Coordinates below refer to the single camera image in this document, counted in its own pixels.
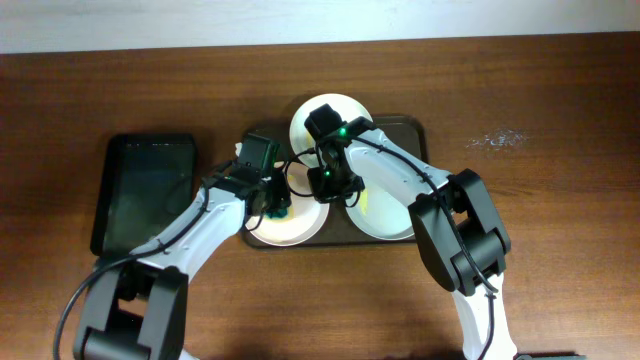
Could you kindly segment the green yellow sponge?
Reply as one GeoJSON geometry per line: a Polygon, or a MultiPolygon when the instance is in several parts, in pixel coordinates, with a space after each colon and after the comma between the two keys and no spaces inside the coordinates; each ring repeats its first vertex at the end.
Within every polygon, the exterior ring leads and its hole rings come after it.
{"type": "Polygon", "coordinates": [[[266,212],[266,217],[274,220],[285,219],[289,215],[287,208],[272,209],[266,212]]]}

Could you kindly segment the pink plastic plate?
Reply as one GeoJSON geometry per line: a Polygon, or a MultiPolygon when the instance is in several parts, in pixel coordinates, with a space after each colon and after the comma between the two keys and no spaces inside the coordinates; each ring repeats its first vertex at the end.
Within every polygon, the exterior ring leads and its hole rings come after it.
{"type": "Polygon", "coordinates": [[[317,202],[313,197],[291,195],[291,205],[280,217],[264,215],[261,224],[254,228],[259,216],[249,219],[249,234],[261,243],[277,247],[301,244],[313,237],[328,218],[329,205],[317,202]]]}

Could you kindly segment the pale green plastic plate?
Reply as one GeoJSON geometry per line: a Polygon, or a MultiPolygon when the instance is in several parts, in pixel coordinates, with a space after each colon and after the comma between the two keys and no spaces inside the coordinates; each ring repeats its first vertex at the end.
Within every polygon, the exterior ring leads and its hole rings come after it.
{"type": "Polygon", "coordinates": [[[398,200],[367,178],[365,188],[347,199],[346,213],[365,234],[383,241],[400,241],[414,237],[409,212],[398,200]]]}

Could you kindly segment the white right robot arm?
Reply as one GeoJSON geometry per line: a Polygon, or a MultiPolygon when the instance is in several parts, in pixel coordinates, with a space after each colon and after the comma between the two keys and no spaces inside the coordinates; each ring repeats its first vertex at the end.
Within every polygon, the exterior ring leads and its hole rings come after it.
{"type": "Polygon", "coordinates": [[[479,175],[434,168],[379,128],[346,124],[312,137],[319,162],[311,171],[314,194],[350,194],[357,178],[389,193],[408,210],[428,273],[453,297],[464,356],[516,358],[502,292],[511,240],[479,175]]]}

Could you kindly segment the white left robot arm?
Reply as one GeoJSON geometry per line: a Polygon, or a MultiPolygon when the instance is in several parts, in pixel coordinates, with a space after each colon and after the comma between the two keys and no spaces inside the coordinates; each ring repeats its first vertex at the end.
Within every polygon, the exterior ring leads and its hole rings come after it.
{"type": "Polygon", "coordinates": [[[95,269],[73,345],[77,359],[188,359],[189,284],[253,216],[291,203],[282,169],[236,167],[205,177],[192,204],[159,235],[95,269]]]}

